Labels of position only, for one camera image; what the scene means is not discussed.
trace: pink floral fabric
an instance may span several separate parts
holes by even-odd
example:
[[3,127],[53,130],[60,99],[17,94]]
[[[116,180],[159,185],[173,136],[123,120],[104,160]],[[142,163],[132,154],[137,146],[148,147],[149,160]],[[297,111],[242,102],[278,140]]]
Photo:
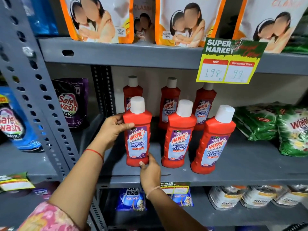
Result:
[[40,203],[18,228],[19,231],[79,231],[71,218],[60,208]]

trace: red thread bracelet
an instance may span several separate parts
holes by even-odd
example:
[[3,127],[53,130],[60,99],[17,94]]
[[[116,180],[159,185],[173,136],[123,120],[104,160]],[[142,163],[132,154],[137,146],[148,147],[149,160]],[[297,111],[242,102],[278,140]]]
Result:
[[86,150],[84,150],[84,152],[85,152],[85,151],[92,151],[92,152],[95,152],[96,154],[98,154],[98,155],[102,158],[102,160],[103,160],[103,162],[104,162],[103,156],[102,156],[101,154],[99,154],[97,151],[94,151],[94,150],[92,150],[92,149],[86,149]]

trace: red header box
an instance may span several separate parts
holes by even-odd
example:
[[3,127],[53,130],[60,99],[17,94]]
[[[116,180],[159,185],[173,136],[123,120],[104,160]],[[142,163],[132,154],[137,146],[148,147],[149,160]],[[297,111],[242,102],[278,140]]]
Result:
[[240,62],[240,61],[230,61],[229,66],[249,66],[254,67],[254,62]]
[[228,60],[217,60],[217,59],[204,59],[203,64],[217,64],[217,65],[228,65]]

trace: orange and white pouch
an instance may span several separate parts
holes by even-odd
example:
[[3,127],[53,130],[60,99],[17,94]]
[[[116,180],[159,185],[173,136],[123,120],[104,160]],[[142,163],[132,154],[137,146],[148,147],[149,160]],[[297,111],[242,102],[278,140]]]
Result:
[[307,7],[308,0],[243,0],[232,39],[268,42],[264,52],[280,53]]
[[134,42],[155,42],[155,0],[134,0]]
[[73,40],[132,43],[133,0],[60,0]]
[[226,0],[156,0],[158,45],[204,47],[215,37]]

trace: red bottle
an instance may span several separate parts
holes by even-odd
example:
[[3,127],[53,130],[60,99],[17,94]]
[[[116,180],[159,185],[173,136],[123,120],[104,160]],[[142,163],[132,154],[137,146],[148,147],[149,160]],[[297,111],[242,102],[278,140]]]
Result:
[[131,108],[131,98],[134,96],[142,96],[143,88],[138,85],[137,76],[128,77],[128,85],[123,87],[124,92],[124,110],[127,112]]
[[131,98],[131,108],[124,115],[125,123],[133,122],[134,128],[125,131],[126,164],[139,167],[139,162],[149,163],[148,151],[150,147],[152,113],[145,110],[144,98]]
[[185,154],[197,121],[192,114],[192,104],[190,100],[180,100],[176,113],[169,116],[164,156],[161,160],[164,167],[179,168],[184,165]]
[[176,86],[176,78],[169,77],[167,86],[161,89],[159,124],[161,129],[167,129],[168,116],[176,111],[181,90]]
[[234,110],[229,105],[220,105],[216,116],[205,122],[196,157],[190,164],[193,172],[208,174],[215,170],[216,161],[236,127],[232,121]]
[[217,94],[213,90],[213,83],[205,82],[203,87],[197,90],[195,102],[193,104],[193,114],[197,117],[197,123],[194,130],[204,130],[204,123],[212,108],[213,100]]

